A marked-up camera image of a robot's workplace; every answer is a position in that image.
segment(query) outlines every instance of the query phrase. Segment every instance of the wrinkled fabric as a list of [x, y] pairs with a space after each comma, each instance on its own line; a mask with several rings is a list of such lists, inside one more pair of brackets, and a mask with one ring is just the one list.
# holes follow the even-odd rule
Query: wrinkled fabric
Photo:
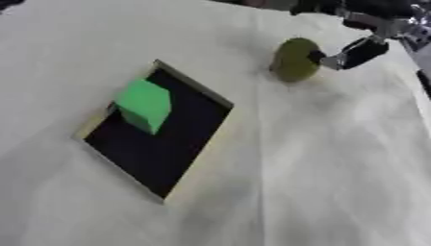
[[[197, 0], [29, 1], [0, 34], [2, 245], [431, 242], [431, 114], [396, 43], [286, 85], [267, 68], [287, 38], [332, 54], [367, 34]], [[71, 138], [155, 59], [235, 104], [164, 205]]]

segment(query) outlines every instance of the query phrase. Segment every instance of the table surface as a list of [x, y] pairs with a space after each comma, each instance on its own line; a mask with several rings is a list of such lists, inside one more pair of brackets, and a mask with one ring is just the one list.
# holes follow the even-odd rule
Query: table surface
[[[2, 245], [431, 243], [431, 114], [396, 43], [285, 85], [267, 67], [287, 38], [365, 34], [200, 0], [28, 1], [0, 34]], [[165, 205], [70, 137], [155, 59], [235, 103]]]

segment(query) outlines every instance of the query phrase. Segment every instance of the green cube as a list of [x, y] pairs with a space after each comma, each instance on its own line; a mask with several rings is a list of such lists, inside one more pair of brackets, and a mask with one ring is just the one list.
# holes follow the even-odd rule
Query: green cube
[[171, 111], [169, 91], [138, 79], [127, 85], [114, 100], [127, 123], [155, 135]]

